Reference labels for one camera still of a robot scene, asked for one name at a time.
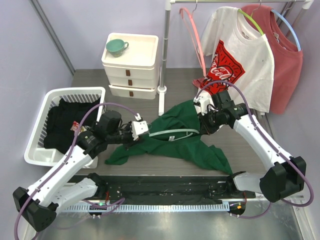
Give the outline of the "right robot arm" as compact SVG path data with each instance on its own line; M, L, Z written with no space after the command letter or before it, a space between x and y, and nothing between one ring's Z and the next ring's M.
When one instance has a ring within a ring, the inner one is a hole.
M193 99L200 131L211 135L226 125L241 135L254 150L266 169L264 174L240 171L230 177L226 193L233 198L244 191L264 195L271 203L292 196L304 189L306 162L285 151L261 127L244 102L235 104L227 91L212 96L199 94Z

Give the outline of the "mint green hanger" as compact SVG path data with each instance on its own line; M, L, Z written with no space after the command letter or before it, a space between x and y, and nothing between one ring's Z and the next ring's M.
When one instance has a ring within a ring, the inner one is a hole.
M176 138L174 136L175 133L185 133L185 136ZM161 135L166 135L169 134L169 142L173 142L173 141L178 141L178 140L182 140L185 138L189 138L192 135L199 135L200 132L197 131L196 129L190 129L190 128L184 128L184 129L170 129L170 130L163 130L163 131L158 131L158 132L154 132L154 133L150 133L149 136L152 137L156 137L156 136L161 136Z

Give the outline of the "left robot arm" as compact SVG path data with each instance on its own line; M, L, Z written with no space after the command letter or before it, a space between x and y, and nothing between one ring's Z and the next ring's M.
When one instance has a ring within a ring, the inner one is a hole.
M89 174L66 191L62 187L108 145L135 144L149 131L138 113L134 121L125 125L121 122L119 112L108 110L88 129L83 129L83 121L75 125L72 144L61 160L37 182L28 188L18 187L13 192L18 211L14 231L18 231L20 219L24 219L36 232L41 232L65 208L90 197L100 200L106 195L106 184L96 173Z

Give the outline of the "green t-shirt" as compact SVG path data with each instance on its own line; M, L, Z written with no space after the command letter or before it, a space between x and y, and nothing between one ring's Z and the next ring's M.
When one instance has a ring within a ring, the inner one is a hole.
M151 123L150 133L193 129L200 130L200 121L192 100L179 103ZM200 134L187 136L185 132L163 134L154 137L143 135L141 140L128 148L121 145L108 157L107 165L123 165L129 157L149 154L192 162L201 169L217 170L231 175L232 169L223 151L214 145L208 146Z

